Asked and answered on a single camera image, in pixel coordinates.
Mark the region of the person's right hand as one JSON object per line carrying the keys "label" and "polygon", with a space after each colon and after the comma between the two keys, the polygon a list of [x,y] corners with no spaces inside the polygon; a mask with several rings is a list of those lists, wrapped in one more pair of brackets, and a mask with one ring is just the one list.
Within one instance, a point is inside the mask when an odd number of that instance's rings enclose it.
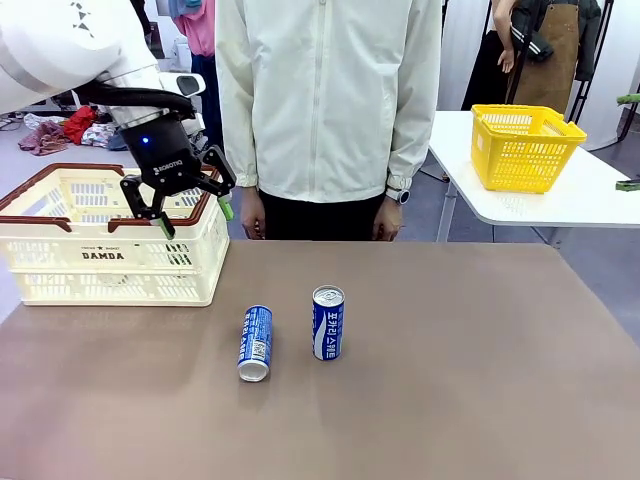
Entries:
{"label": "person's right hand", "polygon": [[265,210],[255,187],[241,188],[241,223],[248,239],[265,239]]}

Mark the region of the person's left hand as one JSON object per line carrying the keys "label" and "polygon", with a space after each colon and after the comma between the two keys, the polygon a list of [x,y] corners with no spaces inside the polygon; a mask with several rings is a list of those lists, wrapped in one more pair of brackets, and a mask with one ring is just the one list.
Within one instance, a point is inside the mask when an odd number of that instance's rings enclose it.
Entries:
{"label": "person's left hand", "polygon": [[386,197],[374,220],[372,237],[375,241],[392,242],[403,225],[402,206]]}

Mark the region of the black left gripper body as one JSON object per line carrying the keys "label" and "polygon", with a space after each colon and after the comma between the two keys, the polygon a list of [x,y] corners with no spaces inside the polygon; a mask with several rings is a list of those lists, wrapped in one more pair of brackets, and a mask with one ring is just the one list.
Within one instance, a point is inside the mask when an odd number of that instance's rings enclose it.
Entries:
{"label": "black left gripper body", "polygon": [[166,114],[124,128],[121,135],[140,169],[137,177],[121,181],[121,189],[126,196],[137,196],[142,183],[161,196],[191,189],[214,193],[214,184],[201,172],[201,161],[193,154],[186,131],[176,114]]}

